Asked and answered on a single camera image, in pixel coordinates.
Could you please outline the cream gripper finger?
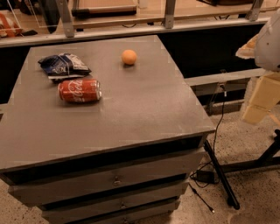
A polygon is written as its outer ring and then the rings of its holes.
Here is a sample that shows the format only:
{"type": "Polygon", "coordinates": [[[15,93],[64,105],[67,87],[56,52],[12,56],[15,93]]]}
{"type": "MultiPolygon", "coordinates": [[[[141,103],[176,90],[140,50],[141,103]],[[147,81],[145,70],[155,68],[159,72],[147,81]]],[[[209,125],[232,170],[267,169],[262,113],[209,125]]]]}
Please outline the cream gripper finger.
{"type": "Polygon", "coordinates": [[[255,48],[258,35],[251,38],[245,45],[240,47],[235,55],[241,59],[253,59],[255,57],[255,48]]]}
{"type": "Polygon", "coordinates": [[[266,73],[255,84],[242,115],[246,123],[259,123],[280,102],[280,73],[266,73]]]}

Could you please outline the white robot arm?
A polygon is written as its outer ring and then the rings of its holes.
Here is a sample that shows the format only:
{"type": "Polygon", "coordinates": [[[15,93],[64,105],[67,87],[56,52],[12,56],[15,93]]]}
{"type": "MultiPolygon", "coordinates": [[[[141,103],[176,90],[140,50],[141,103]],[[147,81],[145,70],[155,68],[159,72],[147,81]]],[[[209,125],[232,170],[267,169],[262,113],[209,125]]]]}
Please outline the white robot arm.
{"type": "Polygon", "coordinates": [[[254,59],[265,70],[256,81],[242,115],[244,122],[257,124],[280,102],[280,9],[235,55],[254,59]]]}

